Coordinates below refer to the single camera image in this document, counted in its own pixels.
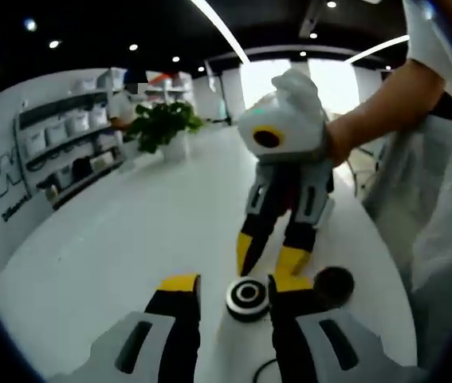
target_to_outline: black disc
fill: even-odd
[[[343,267],[326,267],[314,278],[314,290],[331,307],[341,307],[352,296],[355,282],[352,273]]]

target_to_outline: wall logo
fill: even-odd
[[[0,197],[8,192],[10,185],[14,186],[22,181],[17,158],[15,147],[0,156]]]

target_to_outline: black ceiling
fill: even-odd
[[[321,9],[314,32],[317,39],[298,34],[311,2],[318,0],[208,0],[244,49],[270,45],[328,46],[356,52],[406,33],[401,0],[373,5],[362,0],[336,0],[336,8]],[[196,69],[204,59],[232,49],[190,0],[147,2],[38,2],[0,13],[0,90],[46,73],[78,68],[142,65],[146,69]],[[23,26],[27,17],[37,22],[36,32]],[[62,40],[56,49],[49,41]],[[137,44],[135,52],[128,50]],[[292,57],[299,50],[250,56],[251,59]],[[398,65],[406,44],[376,54],[381,61],[364,59],[359,65]],[[173,56],[181,60],[175,64]],[[338,53],[309,50],[309,57],[345,59]],[[239,60],[212,61],[214,70]]]

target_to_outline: white table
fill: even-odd
[[[142,311],[161,278],[189,272],[202,275],[196,382],[212,381],[208,373],[217,381],[222,368],[236,374],[224,381],[250,381],[275,355],[268,318],[243,325],[222,317],[256,161],[235,128],[192,140],[183,163],[143,156],[146,164],[83,191],[33,232],[0,275],[0,317],[43,377],[85,363],[91,344],[129,312]],[[388,249],[338,176],[334,198],[303,272],[347,267],[356,280],[347,309],[381,337],[388,356],[415,365],[411,310]],[[254,275],[273,270],[287,218],[279,219]],[[280,380],[277,365],[265,374],[264,382]]]

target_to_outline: white box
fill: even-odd
[[[70,136],[89,130],[88,112],[82,110],[69,114],[68,120],[66,120],[66,127],[68,128],[68,134]]]
[[[65,122],[59,121],[57,124],[47,127],[45,135],[48,145],[55,145],[68,138],[66,133]]]
[[[45,140],[45,130],[40,130],[35,133],[31,133],[26,138],[26,151],[29,157],[33,157],[36,153],[39,153],[47,147]]]
[[[95,107],[89,112],[89,125],[98,129],[108,126],[107,108]]]
[[[74,93],[86,93],[92,90],[96,90],[96,78],[77,80],[72,89]]]
[[[122,89],[125,72],[125,69],[108,69],[96,79],[96,85],[100,89],[108,89],[109,86],[112,86],[114,90]]]

